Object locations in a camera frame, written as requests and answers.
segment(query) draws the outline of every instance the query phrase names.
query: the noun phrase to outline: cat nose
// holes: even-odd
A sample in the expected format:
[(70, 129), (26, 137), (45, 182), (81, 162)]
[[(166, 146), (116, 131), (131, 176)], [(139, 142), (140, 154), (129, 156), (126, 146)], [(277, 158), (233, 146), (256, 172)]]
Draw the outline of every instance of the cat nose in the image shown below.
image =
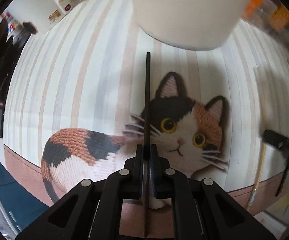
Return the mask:
[(177, 143), (179, 144), (179, 145), (184, 145), (185, 143), (186, 143), (186, 141), (183, 139), (183, 138), (179, 138), (178, 140), (177, 140)]

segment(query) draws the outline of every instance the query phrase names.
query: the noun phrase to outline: screw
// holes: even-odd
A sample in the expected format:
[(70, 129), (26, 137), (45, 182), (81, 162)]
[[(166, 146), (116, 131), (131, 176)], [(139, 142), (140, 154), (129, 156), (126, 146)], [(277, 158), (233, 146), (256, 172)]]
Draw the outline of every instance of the screw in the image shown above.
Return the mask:
[(83, 181), (81, 181), (81, 185), (83, 187), (89, 187), (91, 185), (91, 180), (90, 179), (84, 179)]
[(171, 169), (171, 168), (169, 168), (169, 169), (166, 169), (166, 174), (168, 174), (168, 175), (173, 175), (173, 174), (175, 174), (176, 173), (176, 171), (174, 170), (174, 169)]
[(203, 183), (206, 184), (207, 186), (211, 186), (213, 184), (213, 180), (206, 178), (203, 180)]
[(119, 171), (119, 173), (120, 173), (120, 175), (125, 176), (125, 175), (128, 175), (128, 174), (129, 174), (129, 170), (127, 170), (127, 169), (122, 169), (122, 170)]

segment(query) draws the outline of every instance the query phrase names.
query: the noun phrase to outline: cat eye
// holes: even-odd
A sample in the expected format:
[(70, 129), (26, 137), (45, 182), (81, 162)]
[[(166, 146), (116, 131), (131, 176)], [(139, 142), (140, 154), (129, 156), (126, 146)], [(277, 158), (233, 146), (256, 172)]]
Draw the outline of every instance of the cat eye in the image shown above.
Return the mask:
[(202, 133), (196, 133), (192, 138), (195, 147), (202, 148), (206, 143), (206, 137)]
[(170, 118), (163, 119), (160, 127), (165, 133), (173, 133), (175, 130), (177, 130), (177, 124)]

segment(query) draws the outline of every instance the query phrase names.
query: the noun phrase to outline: cat print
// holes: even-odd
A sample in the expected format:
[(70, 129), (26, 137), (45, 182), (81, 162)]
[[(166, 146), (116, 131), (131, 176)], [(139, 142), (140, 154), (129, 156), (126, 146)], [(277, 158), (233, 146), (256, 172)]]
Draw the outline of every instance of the cat print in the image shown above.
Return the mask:
[[(187, 177), (206, 166), (224, 170), (221, 145), (227, 101), (212, 98), (206, 105), (187, 96), (182, 77), (169, 72), (161, 80), (150, 102), (151, 143), (161, 157)], [(106, 179), (120, 170), (143, 143), (144, 112), (131, 114), (122, 136), (106, 135), (81, 128), (67, 128), (46, 143), (41, 174), (47, 193), (56, 202), (54, 187), (68, 192), (85, 178)]]

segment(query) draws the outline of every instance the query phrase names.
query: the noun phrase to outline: cat head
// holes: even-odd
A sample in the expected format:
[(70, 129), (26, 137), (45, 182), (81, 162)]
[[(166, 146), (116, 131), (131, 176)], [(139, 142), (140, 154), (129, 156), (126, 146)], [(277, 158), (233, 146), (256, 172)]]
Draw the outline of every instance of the cat head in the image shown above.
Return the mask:
[(151, 143), (157, 144), (161, 157), (171, 167), (191, 176), (221, 159), (220, 146), (226, 99), (212, 98), (206, 105), (187, 96), (182, 77), (169, 72), (162, 79), (150, 102)]

